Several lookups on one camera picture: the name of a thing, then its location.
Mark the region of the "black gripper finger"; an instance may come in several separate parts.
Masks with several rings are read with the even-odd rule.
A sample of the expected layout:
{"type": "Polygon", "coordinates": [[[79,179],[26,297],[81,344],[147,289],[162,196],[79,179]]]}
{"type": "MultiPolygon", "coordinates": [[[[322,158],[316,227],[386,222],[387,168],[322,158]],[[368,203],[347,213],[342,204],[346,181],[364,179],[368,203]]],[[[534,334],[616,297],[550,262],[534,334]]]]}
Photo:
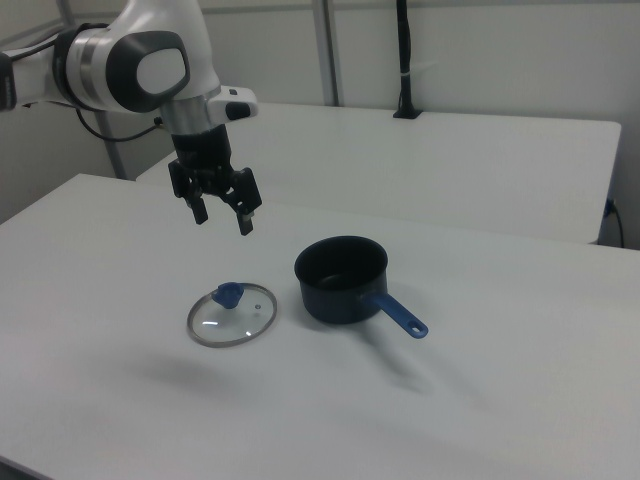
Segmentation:
{"type": "Polygon", "coordinates": [[[262,205],[257,182],[250,168],[232,171],[228,180],[222,200],[236,213],[240,234],[247,236],[253,231],[255,210],[262,205]]]}
{"type": "Polygon", "coordinates": [[[194,171],[184,166],[178,159],[169,163],[168,170],[174,195],[185,201],[197,225],[206,222],[208,213],[194,171]]]}

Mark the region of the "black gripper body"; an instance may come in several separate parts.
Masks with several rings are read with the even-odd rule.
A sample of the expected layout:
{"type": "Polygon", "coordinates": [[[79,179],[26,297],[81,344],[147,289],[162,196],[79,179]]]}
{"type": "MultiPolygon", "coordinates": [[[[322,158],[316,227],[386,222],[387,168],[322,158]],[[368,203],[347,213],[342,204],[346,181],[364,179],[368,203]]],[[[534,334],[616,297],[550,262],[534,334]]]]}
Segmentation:
{"type": "Polygon", "coordinates": [[[177,159],[170,163],[170,173],[196,170],[231,176],[231,146],[225,125],[192,135],[172,135],[177,159]]]}

